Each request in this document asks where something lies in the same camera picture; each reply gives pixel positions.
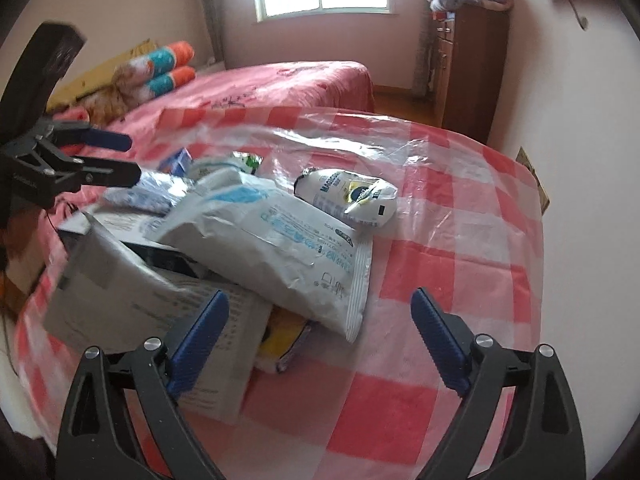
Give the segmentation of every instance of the cabinet door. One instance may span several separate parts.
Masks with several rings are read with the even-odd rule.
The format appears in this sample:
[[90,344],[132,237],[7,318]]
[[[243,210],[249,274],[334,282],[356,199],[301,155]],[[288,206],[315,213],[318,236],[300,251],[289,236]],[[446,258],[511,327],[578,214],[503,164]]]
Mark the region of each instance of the cabinet door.
[[436,126],[442,127],[444,110],[447,105],[447,90],[449,89],[449,74],[451,67],[451,57],[453,54],[453,43],[438,39],[438,83],[436,87],[435,116]]

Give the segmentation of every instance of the cardboard box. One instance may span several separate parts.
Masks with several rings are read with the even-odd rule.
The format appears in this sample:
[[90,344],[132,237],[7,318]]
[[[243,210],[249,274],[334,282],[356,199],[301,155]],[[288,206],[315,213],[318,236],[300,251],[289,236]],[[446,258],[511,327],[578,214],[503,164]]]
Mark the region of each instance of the cardboard box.
[[[129,249],[142,258],[147,265],[172,270],[192,278],[204,278],[209,270],[180,251],[167,245],[157,244],[145,238],[146,232],[154,229],[162,217],[130,208],[117,208],[95,203],[84,209],[91,213],[108,231]],[[82,211],[66,219],[58,227],[58,235],[68,253],[89,230],[89,222]]]

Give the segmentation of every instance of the yellow package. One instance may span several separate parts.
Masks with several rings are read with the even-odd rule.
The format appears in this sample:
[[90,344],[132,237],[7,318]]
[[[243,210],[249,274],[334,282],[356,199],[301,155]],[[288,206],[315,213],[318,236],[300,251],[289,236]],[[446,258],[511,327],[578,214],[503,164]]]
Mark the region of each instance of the yellow package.
[[312,325],[312,321],[274,306],[254,366],[269,374],[282,373],[300,350]]

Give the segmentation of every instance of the plastic bag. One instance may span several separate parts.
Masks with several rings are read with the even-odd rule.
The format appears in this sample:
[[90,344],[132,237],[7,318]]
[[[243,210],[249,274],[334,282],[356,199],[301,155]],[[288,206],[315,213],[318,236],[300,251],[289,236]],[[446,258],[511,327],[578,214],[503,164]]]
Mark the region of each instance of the plastic bag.
[[193,187],[193,181],[160,171],[143,170],[134,187],[111,187],[102,198],[115,206],[167,214]]
[[[193,96],[180,99],[171,105],[192,106]],[[533,177],[519,165],[514,169],[513,162],[502,155],[478,150],[475,141],[452,132],[351,110],[226,108],[203,110],[202,114],[205,119],[198,124],[190,121],[187,126],[180,126],[183,117],[189,120],[193,117],[193,110],[166,109],[158,121],[159,129],[154,114],[132,115],[119,127],[136,136],[136,160],[147,167],[155,167],[163,157],[183,146],[197,156],[221,156],[243,150],[263,156],[258,170],[260,176],[268,176],[289,192],[301,170],[311,166],[347,168],[378,176],[402,189],[395,217],[380,228],[380,235],[374,241],[367,313],[356,344],[349,345],[339,335],[319,326],[311,331],[303,346],[299,356],[302,359],[292,364],[295,369],[286,372],[292,372],[292,376],[274,378],[254,374],[252,377],[243,411],[247,418],[255,420],[258,407],[259,413],[266,414],[260,421],[267,430],[260,433],[262,437],[252,440],[251,446],[260,456],[268,456],[274,467],[290,464],[292,452],[304,453],[308,449],[303,438],[291,438],[287,446],[282,445],[281,439],[271,438],[282,432],[283,421],[288,424],[288,434],[306,435],[310,431],[325,434],[333,431],[333,421],[339,418],[340,412],[349,415],[347,412],[353,403],[345,405],[344,399],[353,397],[356,391],[350,392],[350,388],[356,384],[345,377],[351,377],[356,370],[364,370],[367,377],[381,378],[385,384],[393,380],[403,384],[409,381],[433,392],[438,390],[437,401],[434,394],[425,398],[424,403],[406,402],[392,416],[412,420],[416,413],[420,416],[425,410],[435,410],[438,416],[431,419],[428,428],[418,437],[420,441],[432,442],[444,433],[459,400],[455,392],[444,388],[434,368],[425,372],[421,367],[425,360],[429,362],[429,357],[406,306],[416,286],[435,286],[436,298],[449,305],[453,312],[470,312],[467,322],[476,333],[487,332],[491,326],[490,333],[498,341],[511,342],[516,348],[536,347],[540,336],[543,270],[540,202]],[[102,150],[83,154],[105,156]],[[446,178],[437,178],[427,186],[433,170]],[[504,192],[501,199],[506,201],[508,211],[522,213],[525,224],[516,227],[505,221],[499,208],[489,209],[494,214],[486,213],[486,200],[495,197],[493,193],[488,198],[483,194],[487,183]],[[97,195],[98,190],[89,186],[83,186],[76,194],[65,194],[64,200],[57,202],[56,212],[51,214],[53,223],[57,224],[68,214],[67,201],[82,206],[95,200]],[[455,211],[451,200],[456,203]],[[40,219],[39,232],[50,257],[37,292],[31,295],[17,327],[16,340],[28,342],[17,345],[17,368],[36,421],[47,443],[55,449],[64,401],[78,358],[58,341],[50,340],[42,327],[42,317],[66,255],[46,216]],[[419,250],[420,246],[431,249]],[[514,290],[526,301],[514,304]],[[303,367],[308,368],[308,374],[298,374]],[[316,386],[310,384],[309,379],[317,380],[335,394],[309,395],[310,388]],[[272,395],[274,386],[283,385],[282,381],[286,382],[286,388],[279,389],[283,395]],[[367,399],[361,404],[369,411],[380,406],[372,405]],[[491,463],[491,451],[497,449],[507,405],[503,401],[498,405],[496,424],[485,447],[488,453],[483,452],[484,458],[480,458],[477,466]],[[315,413],[335,413],[335,416],[328,426],[325,416],[311,416]],[[233,476],[238,478],[255,476],[255,467],[247,464],[246,453],[243,453],[245,438],[229,439],[227,426],[192,413],[187,412],[186,418],[212,458],[224,460],[225,471],[235,472]],[[389,436],[385,442],[378,443],[378,455],[393,455],[398,446],[407,444],[404,426],[393,426],[389,430],[389,420],[388,417],[371,418],[372,426],[366,427],[369,434],[386,431]],[[317,473],[314,461],[300,463],[298,468],[289,467],[280,479],[296,480]],[[321,473],[340,476],[344,463],[340,453],[325,453]],[[383,474],[392,477],[397,474],[398,466],[376,462],[375,468],[367,471],[369,475],[364,474],[363,480]]]
[[308,168],[293,193],[348,225],[379,227],[396,212],[398,188],[386,180],[345,170]]
[[261,156],[244,152],[231,152],[227,156],[204,156],[191,163],[187,176],[193,180],[200,180],[225,166],[237,168],[244,173],[255,174],[261,162]]
[[272,180],[217,170],[148,236],[350,342],[358,335],[372,239]]

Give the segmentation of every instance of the blue gripper pad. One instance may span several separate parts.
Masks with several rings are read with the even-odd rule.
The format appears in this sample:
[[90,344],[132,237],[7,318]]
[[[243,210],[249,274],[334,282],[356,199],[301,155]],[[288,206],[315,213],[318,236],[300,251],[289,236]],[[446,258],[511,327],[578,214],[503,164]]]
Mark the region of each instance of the blue gripper pad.
[[204,363],[229,318],[229,302],[223,292],[215,295],[200,308],[199,316],[184,333],[170,355],[170,380],[166,390],[175,400],[181,393],[195,386]]
[[82,143],[88,146],[98,146],[99,148],[107,148],[116,152],[127,152],[132,146],[131,137],[126,134],[118,134],[89,128],[81,135]]
[[462,318],[445,314],[422,288],[412,295],[411,316],[444,385],[464,397],[471,388],[468,374],[473,333]]

